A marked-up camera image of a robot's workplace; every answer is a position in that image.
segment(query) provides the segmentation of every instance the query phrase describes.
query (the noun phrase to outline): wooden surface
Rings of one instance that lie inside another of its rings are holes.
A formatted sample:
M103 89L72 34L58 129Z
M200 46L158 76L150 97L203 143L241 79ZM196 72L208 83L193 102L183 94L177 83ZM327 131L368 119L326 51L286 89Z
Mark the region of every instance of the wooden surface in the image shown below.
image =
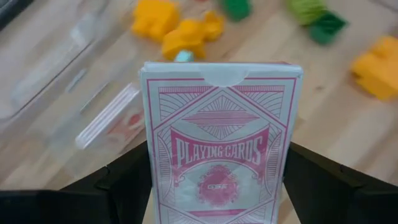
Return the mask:
M398 15L373 1L330 0L329 8L344 17L349 26L333 45L321 47L308 38L305 29L297 25L282 1L252 1L254 12L250 18L228 24L224 36L207 45L207 60L285 61L301 65L305 76L293 141L398 185L398 103L383 103L369 96L353 83L348 71L357 55L396 27ZM185 16L198 16L209 7L210 1L182 1ZM0 36L8 36L9 33L4 34L7 29ZM81 152L72 149L72 141L49 142L64 135L61 132L54 136L53 133L54 124L66 116L65 110L74 107L79 101L78 96L86 93L86 89L106 79L104 71L112 68L114 64L111 62L128 62L126 58L134 61L131 70L136 71L143 61L160 58L159 46L138 42L128 32L121 32L99 53L97 61L90 67L90 74L84 84L79 84L76 93L62 95L50 106L38 110L39 115L25 116L16 122L14 125L18 127L14 127L17 130L14 133L17 134L7 140L2 138L0 142L0 189L59 189L124 152ZM136 80L133 72L133 75L123 77L122 83ZM114 88L114 91L119 90L121 85ZM141 133L131 146L144 139L145 135ZM279 213L279 223L299 223L285 192ZM153 223L153 219L150 200L144 223Z

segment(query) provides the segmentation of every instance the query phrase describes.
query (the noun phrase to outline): playing card box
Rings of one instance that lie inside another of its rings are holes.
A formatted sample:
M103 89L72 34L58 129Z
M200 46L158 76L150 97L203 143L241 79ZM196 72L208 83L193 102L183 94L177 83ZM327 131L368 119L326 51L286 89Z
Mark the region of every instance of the playing card box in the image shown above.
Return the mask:
M296 65L146 63L156 223L277 223L302 77Z

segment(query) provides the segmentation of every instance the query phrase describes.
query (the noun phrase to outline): green block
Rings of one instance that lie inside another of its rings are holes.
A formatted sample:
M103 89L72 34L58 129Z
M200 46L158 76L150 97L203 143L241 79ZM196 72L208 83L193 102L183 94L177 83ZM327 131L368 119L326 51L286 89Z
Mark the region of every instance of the green block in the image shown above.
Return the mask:
M327 10L322 0L287 0L287 5L303 26L311 24Z
M218 0L225 14L232 21L239 22L251 13L249 0Z
M330 44L347 22L332 12L327 12L309 27L310 37L321 45Z

